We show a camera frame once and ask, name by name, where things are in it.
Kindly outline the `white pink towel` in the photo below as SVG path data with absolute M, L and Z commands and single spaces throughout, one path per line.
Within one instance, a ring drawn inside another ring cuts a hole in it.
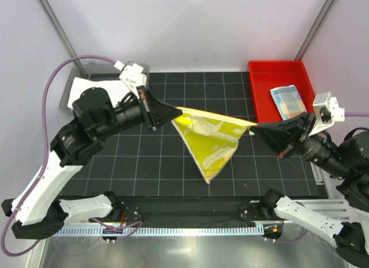
M 84 91 L 90 88 L 105 89 L 114 107 L 130 92 L 129 88 L 121 80 L 91 81 L 75 77 L 71 84 L 66 107 L 72 110 L 72 103 L 79 99 Z

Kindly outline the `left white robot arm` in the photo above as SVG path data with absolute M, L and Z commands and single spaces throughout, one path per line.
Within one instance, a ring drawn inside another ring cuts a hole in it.
M 74 118 L 52 139 L 40 172 L 16 199 L 2 202 L 4 213 L 15 218 L 12 232 L 17 239 L 46 239 L 66 224 L 92 218 L 118 221 L 123 206 L 112 191 L 77 200 L 57 196 L 103 150 L 107 138 L 139 124 L 155 131 L 182 114 L 180 109 L 156 99 L 144 86 L 138 88 L 137 96 L 128 93 L 117 106 L 112 105 L 105 89 L 89 88 L 72 106 Z

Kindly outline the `yellow patterned towel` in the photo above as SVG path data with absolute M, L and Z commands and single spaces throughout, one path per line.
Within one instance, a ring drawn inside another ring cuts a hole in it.
M 204 181 L 210 184 L 236 152 L 242 135 L 255 122 L 179 107 L 171 123 L 181 136 Z

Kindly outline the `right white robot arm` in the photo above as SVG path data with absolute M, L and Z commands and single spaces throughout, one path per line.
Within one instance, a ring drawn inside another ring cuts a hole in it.
M 313 132 L 317 118 L 306 112 L 288 120 L 250 127 L 280 160 L 299 155 L 341 181 L 336 187 L 358 220 L 343 221 L 309 209 L 287 195 L 268 190 L 255 211 L 267 220 L 291 221 L 319 236 L 356 267 L 368 267 L 368 128 L 351 130 L 336 145 L 325 130 Z

